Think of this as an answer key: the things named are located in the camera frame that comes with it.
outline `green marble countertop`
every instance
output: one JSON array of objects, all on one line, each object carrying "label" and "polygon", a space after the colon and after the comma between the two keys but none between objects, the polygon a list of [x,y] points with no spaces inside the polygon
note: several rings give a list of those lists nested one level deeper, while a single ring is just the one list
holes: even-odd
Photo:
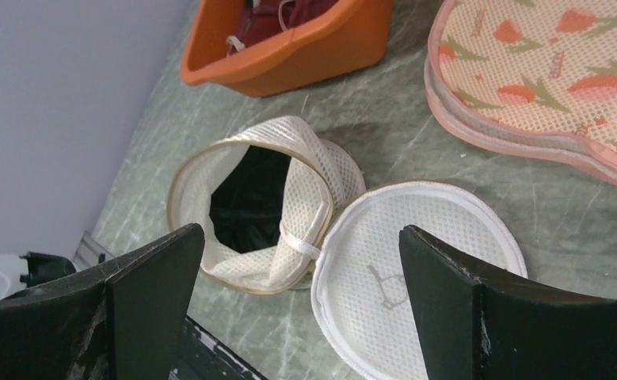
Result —
[{"label": "green marble countertop", "polygon": [[[531,279],[617,298],[616,187],[562,164],[470,146],[432,117],[422,69],[439,4],[396,1],[388,54],[378,66],[260,100],[181,83],[194,1],[93,237],[120,254],[167,234],[166,196],[186,158],[245,127],[294,114],[349,151],[368,187],[419,178],[465,188],[512,231]],[[189,315],[270,379],[361,378],[320,333],[308,291],[254,296],[200,276]]]}]

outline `white strap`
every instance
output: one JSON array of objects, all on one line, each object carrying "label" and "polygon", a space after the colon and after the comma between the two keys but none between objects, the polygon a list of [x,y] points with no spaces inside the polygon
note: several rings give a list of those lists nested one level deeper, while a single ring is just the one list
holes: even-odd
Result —
[{"label": "white strap", "polygon": [[227,43],[236,49],[236,51],[245,50],[245,44],[241,42],[236,36],[228,36]]},{"label": "white strap", "polygon": [[283,29],[283,32],[286,32],[288,30],[288,27],[285,24],[285,20],[283,18],[283,8],[290,2],[295,2],[295,1],[296,0],[283,0],[278,5],[278,21],[280,21],[280,28]]},{"label": "white strap", "polygon": [[293,234],[290,234],[283,227],[283,223],[280,224],[280,238],[289,248],[294,249],[296,252],[310,257],[313,260],[317,260],[320,257],[320,250],[314,247],[312,244],[306,243]]}]

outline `white mesh laundry bag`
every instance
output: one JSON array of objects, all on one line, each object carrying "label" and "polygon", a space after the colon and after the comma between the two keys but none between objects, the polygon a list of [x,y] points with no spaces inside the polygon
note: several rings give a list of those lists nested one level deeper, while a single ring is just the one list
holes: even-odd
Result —
[{"label": "white mesh laundry bag", "polygon": [[314,247],[333,215],[364,190],[343,149],[304,120],[281,117],[187,160],[169,192],[169,227],[199,223],[201,270],[236,290],[270,295],[310,286]]},{"label": "white mesh laundry bag", "polygon": [[513,236],[471,193],[424,181],[364,193],[329,228],[311,297],[327,340],[367,379],[427,379],[399,255],[399,231],[408,225],[527,277]]}]

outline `chipped black edge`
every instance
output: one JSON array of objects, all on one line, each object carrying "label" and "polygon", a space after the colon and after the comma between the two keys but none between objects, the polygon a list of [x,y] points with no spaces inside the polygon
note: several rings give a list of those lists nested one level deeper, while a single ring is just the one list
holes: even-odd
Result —
[{"label": "chipped black edge", "polygon": [[178,343],[179,380],[268,380],[192,318],[186,317]]}]

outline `white wall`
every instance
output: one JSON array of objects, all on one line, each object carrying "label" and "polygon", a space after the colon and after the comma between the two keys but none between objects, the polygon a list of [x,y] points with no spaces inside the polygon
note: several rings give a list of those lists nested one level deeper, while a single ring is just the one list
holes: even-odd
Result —
[{"label": "white wall", "polygon": [[0,253],[71,257],[189,0],[0,0]]}]

